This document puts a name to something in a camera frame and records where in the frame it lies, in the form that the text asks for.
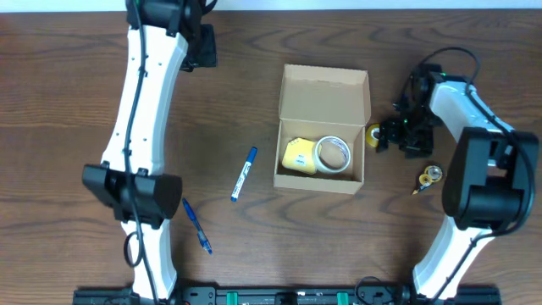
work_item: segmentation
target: green connector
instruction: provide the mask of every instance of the green connector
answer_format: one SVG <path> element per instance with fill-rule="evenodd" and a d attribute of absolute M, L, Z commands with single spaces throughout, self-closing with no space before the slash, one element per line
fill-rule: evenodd
<path fill-rule="evenodd" d="M 346 293 L 346 292 L 337 293 L 337 304 L 338 305 L 348 305 L 348 293 Z"/>
<path fill-rule="evenodd" d="M 226 305 L 238 305 L 237 292 L 226 293 Z"/>

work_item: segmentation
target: box flap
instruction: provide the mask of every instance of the box flap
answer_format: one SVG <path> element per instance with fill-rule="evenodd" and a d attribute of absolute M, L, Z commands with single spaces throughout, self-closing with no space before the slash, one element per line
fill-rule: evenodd
<path fill-rule="evenodd" d="M 370 116 L 367 71 L 285 65 L 281 119 L 365 125 Z"/>

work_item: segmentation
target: cable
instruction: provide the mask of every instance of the cable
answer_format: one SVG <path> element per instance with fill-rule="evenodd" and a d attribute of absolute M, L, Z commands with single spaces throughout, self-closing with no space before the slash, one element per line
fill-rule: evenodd
<path fill-rule="evenodd" d="M 212 0 L 207 6 L 204 6 L 202 9 L 202 16 L 205 16 L 206 14 L 211 13 L 214 6 L 217 5 L 218 0 Z"/>
<path fill-rule="evenodd" d="M 382 280 L 380 280 L 378 277 L 376 276 L 365 276 L 364 278 L 362 278 L 361 280 L 359 280 L 356 284 L 356 286 L 354 287 L 354 296 L 356 296 L 357 300 L 359 302 L 361 302 L 363 305 L 373 305 L 372 303 L 369 303 L 369 302 L 366 302 L 365 300 L 363 300 L 361 297 L 359 297 L 359 295 L 357 294 L 357 291 L 359 290 L 359 287 L 361 287 L 361 285 L 363 284 L 364 281 L 366 280 L 376 280 L 378 282 L 382 282 Z M 391 300 L 388 301 L 388 302 L 383 302 L 382 304 L 385 305 L 385 304 L 390 304 L 390 303 L 393 303 L 394 302 L 394 297 L 393 297 L 393 293 L 391 293 L 390 289 L 388 289 L 388 287 L 384 286 L 384 289 L 390 294 L 390 298 Z"/>
<path fill-rule="evenodd" d="M 136 116 L 137 103 L 139 102 L 139 97 L 141 95 L 143 79 L 145 78 L 145 74 L 147 73 L 145 71 L 145 63 L 147 61 L 147 52 L 145 49 L 145 31 L 143 30 L 143 25 L 141 23 L 141 16 L 139 14 L 139 8 L 137 6 L 137 3 L 138 3 L 137 0 L 132 0 L 132 5 L 134 6 L 134 11 L 135 11 L 135 17 L 137 19 L 137 26 L 139 27 L 139 35 L 140 35 L 140 43 L 141 43 L 141 64 L 138 69 L 139 77 L 137 79 L 137 86 L 135 88 L 134 102 L 132 103 L 130 117 L 128 119 L 128 124 L 126 126 L 126 136 L 124 139 L 124 149 L 123 149 L 124 170 L 126 172 L 126 186 L 128 189 L 128 197 L 129 197 L 130 204 L 132 207 L 132 213 L 134 214 L 135 232 L 128 234 L 128 236 L 126 236 L 126 240 L 124 241 L 124 260 L 131 268 L 134 268 L 137 265 L 139 265 L 141 260 L 143 261 L 143 264 L 145 265 L 145 270 L 147 272 L 147 276 L 149 279 L 149 284 L 151 286 L 152 299 L 154 300 L 154 304 L 158 305 L 159 300 L 158 300 L 156 289 L 154 286 L 154 280 L 152 278 L 152 271 L 148 262 L 147 253 L 145 252 L 145 244 L 143 243 L 143 231 L 141 229 L 141 220 L 137 212 L 136 197 L 134 195 L 134 192 L 135 192 L 134 177 L 132 176 L 131 169 L 130 169 L 130 155 L 131 155 L 130 137 L 131 137 L 131 132 L 132 132 L 132 125 L 134 124 L 134 118 Z M 135 259 L 135 261 L 131 261 L 128 258 L 128 247 L 130 246 L 130 238 L 134 235 L 137 236 L 137 240 L 139 242 L 138 243 L 139 250 L 137 252 L 137 258 Z"/>
<path fill-rule="evenodd" d="M 478 241 L 480 241 L 480 240 L 482 240 L 484 238 L 509 235 L 509 234 L 519 230 L 525 224 L 525 222 L 527 221 L 528 216 L 531 213 L 531 209 L 533 207 L 534 192 L 535 192 L 535 190 L 534 190 L 534 169 L 533 169 L 533 165 L 531 164 L 531 161 L 528 158 L 527 153 L 525 152 L 525 149 L 523 148 L 523 146 L 521 144 L 519 144 L 519 142 L 517 141 L 517 138 L 510 131 L 508 131 L 504 126 L 502 126 L 497 121 L 497 117 L 494 114 L 493 115 L 489 114 L 485 110 L 485 108 L 483 108 L 482 105 L 480 105 L 478 103 L 478 101 L 476 101 L 476 99 L 473 97 L 473 91 L 471 90 L 470 87 L 473 84 L 474 79 L 476 79 L 476 77 L 478 76 L 478 72 L 481 69 L 481 63 L 480 63 L 479 58 L 473 52 L 471 52 L 471 51 L 469 51 L 469 50 L 467 50 L 466 48 L 463 48 L 463 47 L 444 47 L 444 48 L 438 49 L 438 50 L 434 51 L 433 53 L 431 53 L 429 56 L 424 58 L 416 67 L 419 67 L 420 65 L 425 64 L 428 60 L 430 60 L 435 55 L 437 55 L 439 53 L 447 52 L 447 51 L 458 51 L 458 52 L 465 53 L 465 54 L 469 55 L 474 60 L 474 62 L 476 63 L 476 68 L 474 69 L 473 75 L 470 77 L 467 84 L 465 85 L 465 94 L 468 97 L 468 99 L 471 101 L 471 103 L 473 103 L 473 105 L 485 116 L 485 118 L 491 124 L 493 124 L 495 127 L 497 127 L 502 132 L 502 134 L 516 148 L 516 151 L 521 156 L 523 162 L 525 163 L 525 168 L 527 169 L 528 200 L 527 200 L 527 207 L 525 208 L 525 213 L 523 214 L 523 216 L 520 219 L 517 220 L 517 222 L 512 227 L 510 227 L 510 228 L 508 228 L 506 230 L 503 230 L 503 231 L 496 231 L 496 232 L 491 232 L 489 234 L 476 236 L 473 239 L 471 239 L 471 243 L 469 244 L 467 250 L 465 251 L 465 253 L 461 257 L 461 259 L 457 263 L 456 267 L 451 272 L 450 276 L 446 278 L 445 283 L 442 285 L 442 287 L 437 291 L 437 293 L 434 295 L 434 297 L 429 300 L 429 304 L 434 304 L 439 299 L 442 292 L 451 283 L 453 278 L 456 276 L 457 272 L 459 272 L 459 269 L 461 268 L 461 266 L 467 260 L 468 255 L 477 246 Z M 406 83 L 403 86 L 403 89 L 402 89 L 402 94 L 403 95 L 405 94 L 405 90 L 406 90 L 406 88 L 408 86 L 408 82 L 410 81 L 410 79 L 411 78 L 409 77 L 409 79 L 406 80 Z M 522 210 L 523 210 L 523 207 L 522 207 L 522 204 L 520 203 L 519 211 L 521 212 Z"/>

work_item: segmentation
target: yellow tape roll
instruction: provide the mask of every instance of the yellow tape roll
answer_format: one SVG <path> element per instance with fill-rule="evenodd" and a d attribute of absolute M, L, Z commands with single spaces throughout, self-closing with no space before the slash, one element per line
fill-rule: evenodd
<path fill-rule="evenodd" d="M 377 147 L 379 145 L 379 139 L 376 135 L 380 132 L 380 124 L 372 124 L 367 128 L 365 132 L 365 142 L 370 147 Z"/>
<path fill-rule="evenodd" d="M 420 181 L 420 183 L 422 184 L 422 186 L 428 186 L 430 185 L 431 183 L 433 183 L 433 181 L 431 180 L 431 177 L 427 174 L 421 174 L 419 177 L 418 177 L 418 180 Z"/>

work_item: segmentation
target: white wall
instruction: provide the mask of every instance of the white wall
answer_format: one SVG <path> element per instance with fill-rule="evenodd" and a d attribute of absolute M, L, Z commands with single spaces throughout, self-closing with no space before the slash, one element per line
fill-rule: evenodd
<path fill-rule="evenodd" d="M 392 8 L 542 8 L 542 0 L 218 0 L 216 7 L 217 10 Z M 121 10 L 124 0 L 0 0 L 0 12 Z"/>

